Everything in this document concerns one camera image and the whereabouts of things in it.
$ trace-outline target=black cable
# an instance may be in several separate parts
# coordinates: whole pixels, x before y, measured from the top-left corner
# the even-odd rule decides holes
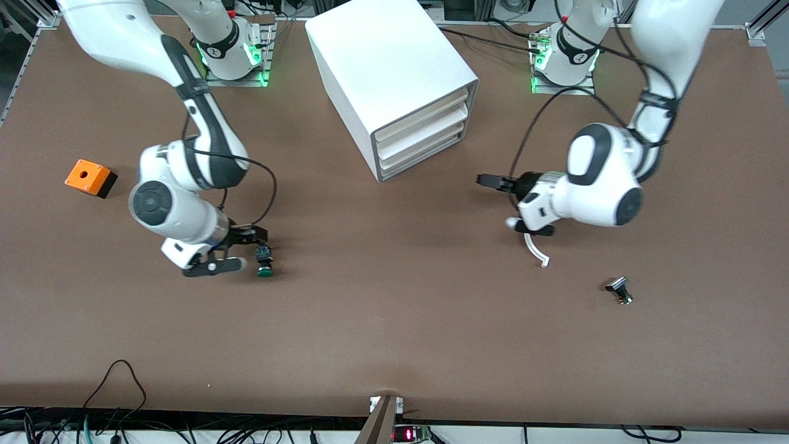
[[[515,31],[511,26],[509,26],[506,21],[499,20],[494,17],[488,18],[486,21],[492,21],[493,23],[498,23],[502,26],[502,28],[506,29],[510,34],[515,34],[518,37],[523,37],[524,39],[529,38],[529,34],[524,34],[523,32]]]
[[[224,210],[226,200],[227,200],[227,188],[222,188],[222,201],[219,203],[219,205],[216,206],[216,209],[219,211]]]
[[[294,441],[294,436],[290,434],[290,427],[288,427],[287,424],[285,424],[285,430],[288,432],[288,438],[290,438],[290,444],[296,444],[296,442]]]
[[[157,423],[157,424],[161,424],[161,425],[163,425],[163,426],[164,426],[164,427],[166,427],[166,428],[164,428],[164,429],[158,429],[158,430],[161,430],[161,431],[173,431],[173,432],[175,432],[175,434],[176,434],[176,435],[178,435],[178,437],[179,437],[179,438],[183,439],[183,440],[184,440],[184,442],[186,442],[186,444],[193,444],[192,442],[190,442],[190,441],[189,441],[189,439],[188,439],[188,438],[186,438],[184,435],[181,435],[181,432],[180,432],[180,431],[177,431],[177,430],[175,430],[174,428],[170,427],[169,425],[167,425],[167,424],[165,424],[165,423],[161,423],[161,422],[159,422],[159,421],[148,421],[148,420],[145,420],[145,421],[136,421],[136,422],[137,422],[137,423],[140,423],[140,424],[145,424],[145,425],[148,425],[149,427],[150,427],[150,425],[149,425],[150,423]]]
[[[186,130],[189,128],[189,112],[186,112],[186,120],[184,120],[184,126],[181,128],[181,140],[184,141],[186,139]],[[223,159],[232,159],[232,160],[241,160],[244,162],[249,162],[253,165],[263,168],[270,176],[271,176],[271,198],[268,201],[268,205],[266,209],[263,211],[263,214],[258,216],[257,219],[250,222],[249,224],[241,224],[237,225],[237,227],[251,227],[253,225],[258,224],[261,220],[263,220],[267,215],[268,212],[271,211],[271,207],[274,206],[274,200],[277,198],[277,175],[269,168],[268,166],[258,162],[257,160],[250,159],[248,157],[243,156],[236,156],[234,154],[224,154],[221,152],[208,152],[208,151],[199,151],[194,148],[188,148],[190,151],[196,154],[202,154],[204,156],[214,156],[214,157],[222,157]]]
[[[635,427],[638,429],[638,431],[641,432],[640,435],[636,435],[635,433],[632,433],[632,432],[628,431],[627,427],[625,427],[624,424],[620,424],[619,425],[619,428],[621,428],[622,431],[627,434],[627,436],[630,436],[631,438],[636,438],[636,439],[643,439],[643,440],[646,441],[646,444],[651,444],[652,441],[654,441],[654,442],[665,442],[667,444],[672,444],[674,442],[679,442],[679,440],[682,439],[682,430],[680,430],[678,428],[675,429],[676,432],[677,432],[676,438],[665,439],[665,438],[655,438],[654,436],[647,435],[646,431],[644,430],[644,427],[642,427],[642,426],[638,426],[637,425]]]
[[[58,429],[58,431],[57,431],[57,432],[54,434],[54,437],[52,438],[52,442],[51,442],[50,444],[55,444],[55,443],[57,443],[57,444],[60,444],[60,438],[59,438],[60,434],[61,434],[61,433],[62,433],[62,432],[65,430],[65,428],[66,428],[66,427],[68,427],[68,426],[69,426],[69,421],[70,421],[70,420],[71,420],[71,419],[74,417],[74,415],[76,415],[78,412],[80,412],[80,410],[76,410],[76,411],[74,411],[74,412],[71,412],[71,414],[70,414],[70,415],[68,415],[68,416],[65,418],[65,420],[62,422],[62,424],[61,424],[60,428]]]
[[[614,33],[619,39],[619,42],[625,48],[625,51],[627,51],[627,55],[629,55],[632,58],[636,58],[636,54],[633,52],[632,49],[630,49],[630,45],[627,44],[627,42],[625,41],[625,37],[622,35],[622,29],[619,27],[618,18],[614,19]],[[644,68],[644,66],[641,63],[636,63],[636,66],[638,66],[638,70],[641,71],[641,75],[644,77],[644,83],[646,83],[646,88],[649,89],[650,82],[649,82],[649,75],[646,73],[646,68]]]
[[[553,1],[553,6],[554,6],[554,9],[556,11],[556,16],[561,20],[562,19],[562,13],[561,13],[561,11],[559,11],[559,0],[554,0]],[[672,99],[678,99],[679,98],[679,94],[677,93],[677,87],[676,87],[676,85],[674,85],[674,82],[671,81],[671,78],[665,72],[663,72],[663,70],[661,70],[657,66],[654,66],[651,63],[645,62],[644,60],[641,60],[640,58],[631,57],[631,56],[629,56],[627,54],[624,54],[624,53],[619,52],[617,50],[611,49],[610,47],[605,47],[601,43],[594,43],[592,40],[587,39],[586,37],[584,37],[581,34],[579,34],[577,31],[572,29],[572,27],[568,26],[567,23],[563,22],[563,27],[566,28],[568,31],[572,32],[573,34],[575,34],[576,37],[578,37],[579,39],[581,39],[581,41],[583,41],[584,43],[586,43],[588,45],[592,45],[593,47],[595,47],[595,48],[597,48],[599,50],[606,51],[606,52],[611,53],[611,54],[613,54],[613,55],[615,55],[617,57],[624,58],[626,60],[630,60],[633,63],[636,63],[638,65],[646,66],[647,68],[650,68],[651,70],[655,71],[659,76],[661,76],[666,81],[666,83],[668,83],[668,86],[671,88],[671,94],[673,95],[673,97],[671,97],[671,98]]]
[[[117,364],[117,363],[123,363],[129,368],[129,373],[132,375],[132,379],[134,380],[134,383],[137,385],[137,388],[140,389],[140,393],[143,394],[143,400],[140,402],[140,404],[137,405],[137,407],[134,408],[132,411],[126,413],[123,416],[123,418],[121,418],[121,420],[118,422],[118,426],[120,426],[123,423],[123,421],[125,421],[127,418],[129,418],[129,416],[131,416],[133,413],[139,412],[140,409],[143,408],[143,405],[145,405],[145,401],[148,400],[148,394],[145,393],[145,389],[143,388],[142,384],[140,384],[140,380],[137,379],[137,375],[134,373],[134,368],[132,367],[132,364],[130,364],[129,361],[127,361],[126,359],[118,359],[115,362],[113,362],[112,364],[110,364],[110,367],[107,368],[107,372],[104,374],[104,378],[99,383],[99,386],[96,387],[95,390],[93,390],[93,393],[91,393],[91,396],[89,396],[88,399],[86,399],[85,402],[82,404],[82,409],[87,408],[88,407],[88,403],[91,401],[91,399],[93,399],[93,397],[99,392],[99,390],[101,390],[101,388],[104,387],[104,383],[107,382],[107,378],[110,377],[110,373],[112,372],[113,367],[115,367],[115,364]]]
[[[276,430],[279,432],[279,438],[277,438],[277,442],[274,443],[279,444],[279,442],[282,441],[282,431],[279,429],[269,429],[266,431],[266,435],[263,437],[263,444],[266,444],[266,441],[268,440],[268,434],[271,433],[271,430]]]
[[[509,44],[509,43],[499,42],[499,41],[496,41],[496,40],[490,40],[490,39],[486,39],[484,37],[473,36],[471,34],[466,34],[465,32],[455,31],[454,29],[449,29],[449,28],[439,28],[439,29],[444,31],[444,32],[449,32],[450,34],[457,34],[458,36],[463,36],[463,37],[468,37],[470,39],[480,40],[481,42],[490,43],[492,45],[499,45],[501,47],[509,47],[509,48],[520,50],[520,51],[530,52],[532,54],[539,54],[540,53],[540,50],[538,50],[536,48],[520,47],[518,45],[513,45],[513,44]]]
[[[24,410],[22,427],[24,428],[24,437],[28,440],[28,444],[37,444],[35,432],[36,426],[33,425],[33,419],[30,417],[27,409]]]
[[[107,431],[107,429],[110,427],[110,423],[112,423],[112,420],[115,419],[115,415],[117,415],[118,412],[120,412],[120,411],[121,411],[121,408],[120,407],[116,407],[115,410],[112,411],[112,416],[110,416],[110,418],[107,420],[107,424],[104,425],[104,428],[96,429],[95,435],[96,436],[100,436],[102,433]]]
[[[431,430],[430,427],[428,427],[428,433],[430,434],[430,440],[433,441],[433,444],[447,444],[446,441],[433,433],[433,430]]]
[[[238,0],[238,2],[241,3],[242,5],[246,6],[247,8],[249,8],[249,12],[251,12],[251,13],[255,13],[255,11],[257,11],[257,12],[277,13],[277,11],[274,11],[273,9],[263,8],[263,7],[260,7],[260,6],[254,6],[251,2],[247,2],[246,0]]]
[[[512,160],[512,165],[510,165],[510,172],[509,172],[509,176],[510,177],[514,176],[515,168],[518,167],[518,161],[521,159],[521,154],[523,154],[523,149],[526,147],[526,142],[529,141],[529,136],[531,136],[532,130],[534,130],[534,126],[537,124],[537,121],[542,116],[542,113],[545,112],[545,110],[548,108],[548,105],[553,103],[553,101],[556,99],[556,97],[559,97],[559,96],[561,96],[562,94],[564,94],[565,92],[568,92],[568,91],[583,91],[585,94],[588,94],[597,103],[599,103],[600,106],[603,107],[605,109],[605,111],[607,111],[608,114],[611,115],[612,118],[614,118],[614,120],[616,121],[616,123],[618,125],[620,125],[622,128],[627,126],[627,124],[622,120],[622,118],[620,118],[619,115],[616,114],[616,111],[614,111],[613,108],[611,108],[611,106],[608,103],[605,102],[605,100],[602,100],[600,97],[594,95],[592,92],[590,92],[590,91],[588,91],[586,89],[580,88],[578,86],[567,86],[565,88],[562,88],[558,92],[556,92],[553,96],[551,96],[545,103],[543,103],[543,106],[534,115],[534,119],[532,119],[532,122],[529,124],[529,128],[526,130],[525,134],[523,135],[523,139],[521,140],[521,144],[520,144],[520,146],[518,146],[518,151],[515,153],[515,158]],[[517,208],[518,207],[518,203],[514,200],[514,194],[512,194],[512,192],[510,192],[510,193],[508,193],[508,197],[510,199],[510,203],[512,204],[512,206],[514,208]]]
[[[225,188],[225,197],[227,197],[227,188]],[[181,412],[181,418],[183,418],[184,424],[186,424],[186,430],[189,431],[189,437],[192,438],[192,444],[197,444],[197,440],[195,439],[195,434],[192,433],[192,428],[189,426],[189,421],[186,420],[186,415],[184,415],[184,412]]]
[[[229,418],[223,418],[221,420],[216,420],[216,421],[211,421],[210,423],[201,424],[199,426],[195,426],[195,427],[192,427],[192,428],[195,429],[195,430],[196,429],[202,429],[202,428],[209,427],[209,426],[212,426],[212,425],[217,424],[217,423],[226,423],[228,420],[232,420],[232,419],[235,419],[235,418],[247,418],[245,421],[249,421],[249,420],[254,419],[255,416],[254,415],[235,415],[235,416],[231,416]]]
[[[125,444],[129,444],[129,437],[126,436],[126,430],[123,428],[123,426],[121,426],[120,428],[121,428],[121,436],[123,437],[123,442]]]

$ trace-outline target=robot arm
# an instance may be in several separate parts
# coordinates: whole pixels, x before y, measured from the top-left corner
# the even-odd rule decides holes
[[[247,39],[239,36],[240,25],[228,17],[221,2],[166,4],[182,14],[206,51],[216,56],[211,64],[215,73],[242,76],[255,66],[245,56]],[[129,196],[129,209],[140,224],[167,238],[163,253],[187,274],[203,254],[228,238],[235,243],[264,240],[265,230],[260,228],[247,229],[246,238],[234,232],[227,216],[197,194],[238,185],[249,163],[242,160],[247,156],[244,145],[186,49],[156,26],[143,0],[58,0],[58,5],[85,52],[105,65],[170,84],[200,131],[195,137],[149,147],[140,157],[140,181]],[[207,269],[212,273],[204,274],[235,271],[244,263],[236,260],[232,265],[222,269],[215,261],[213,269]]]
[[[638,49],[671,82],[649,73],[649,88],[641,94],[628,129],[593,123],[576,133],[567,156],[567,173],[527,172],[518,179],[479,176],[481,185],[512,193],[520,201],[520,217],[507,221],[510,228],[550,235],[550,224],[562,218],[615,227],[638,214],[640,183],[658,167],[661,144],[723,2],[638,3],[633,20]]]
[[[600,44],[614,23],[615,14],[613,0],[574,0],[567,26],[588,41]],[[548,34],[551,43],[546,45],[545,56],[535,68],[557,85],[581,83],[600,53],[597,46],[581,40],[561,22],[543,32]]]

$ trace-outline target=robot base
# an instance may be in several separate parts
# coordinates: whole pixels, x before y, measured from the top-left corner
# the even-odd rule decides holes
[[[276,42],[272,40],[277,36],[278,22],[272,24],[252,24],[252,41],[263,45],[262,48],[255,48],[249,52],[251,59],[260,60],[260,64],[255,66],[244,77],[235,80],[224,80],[216,77],[203,61],[205,81],[212,88],[215,86],[241,86],[248,88],[260,88],[268,86],[268,76],[271,72],[271,59],[274,56],[274,46]]]
[[[543,29],[538,32],[541,35],[545,35],[549,37],[550,28]],[[532,71],[532,94],[556,94],[563,88],[566,88],[569,85],[558,85],[545,77],[545,74],[542,73],[537,66],[540,64],[545,64],[548,57],[551,56],[551,44],[550,41],[529,41],[529,47],[535,48],[540,50],[539,54],[531,54],[529,53],[529,67]],[[583,88],[590,93],[595,93],[594,88],[594,77],[592,76],[592,72],[594,71],[594,62],[592,62],[592,69],[586,74],[584,80],[580,83],[572,86],[578,86],[579,88]],[[572,95],[572,96],[585,96],[585,94],[581,91],[568,91],[565,94]]]

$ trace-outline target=brown table surface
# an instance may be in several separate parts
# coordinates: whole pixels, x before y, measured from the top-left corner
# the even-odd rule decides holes
[[[474,179],[507,171],[548,97],[529,91],[523,53],[450,40],[480,78],[468,136],[384,184],[303,23],[278,43],[268,88],[215,88],[280,180],[263,224],[276,276],[190,280],[126,203],[140,151],[179,136],[178,97],[93,61],[66,26],[42,32],[0,129],[2,404],[81,405],[125,358],[147,408],[364,415],[389,391],[427,419],[789,426],[789,119],[767,51],[712,31],[640,216],[557,223],[537,240],[552,258],[540,269],[504,226],[505,196]],[[597,66],[599,94],[629,118],[637,70]],[[563,169],[597,121],[611,120],[590,98],[560,98],[518,170]],[[105,201],[63,185],[79,158],[120,175]],[[269,192],[253,168],[226,211],[250,220]],[[628,307],[601,287],[622,275]],[[138,400],[118,371],[92,405]]]

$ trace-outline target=small black component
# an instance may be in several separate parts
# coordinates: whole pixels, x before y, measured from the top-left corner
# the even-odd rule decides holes
[[[423,442],[430,439],[430,428],[426,426],[394,426],[392,442]]]
[[[282,0],[267,0],[266,3],[271,5],[271,7],[274,9],[274,12],[277,14],[282,13]]]
[[[627,277],[622,276],[605,286],[606,290],[616,293],[616,295],[619,297],[619,303],[622,305],[627,305],[633,302],[633,295],[628,293],[627,288],[625,287],[627,282]]]
[[[197,262],[191,268],[182,270],[185,277],[215,276],[221,273],[238,271],[244,266],[244,262],[239,258],[217,259],[213,251],[208,252],[208,260]]]
[[[446,441],[441,439],[438,435],[430,431],[430,440],[433,441],[433,444],[447,444]]]
[[[669,99],[668,97],[647,90],[641,91],[638,101],[648,107],[662,108],[668,111],[667,117],[677,114],[677,110],[679,109],[678,99]]]
[[[228,251],[233,245],[257,245],[255,259],[259,265],[257,275],[259,277],[269,277],[271,271],[271,248],[267,245],[268,231],[256,225],[251,227],[232,227],[225,236],[225,239],[207,254],[205,262],[201,262],[200,255],[197,254],[192,259],[192,266],[182,270],[186,277],[214,276],[221,273],[238,271],[244,266],[244,260],[231,258]],[[222,258],[216,257],[216,252],[222,251]]]
[[[512,193],[518,200],[522,200],[534,188],[542,173],[527,171],[519,178],[505,175],[478,175],[477,183],[488,188],[494,188],[504,193]]]
[[[532,236],[553,236],[553,233],[556,231],[556,228],[553,225],[545,225],[539,230],[532,231],[526,227],[526,224],[524,224],[523,220],[519,220],[515,226],[512,227],[512,229],[518,233],[529,234]]]

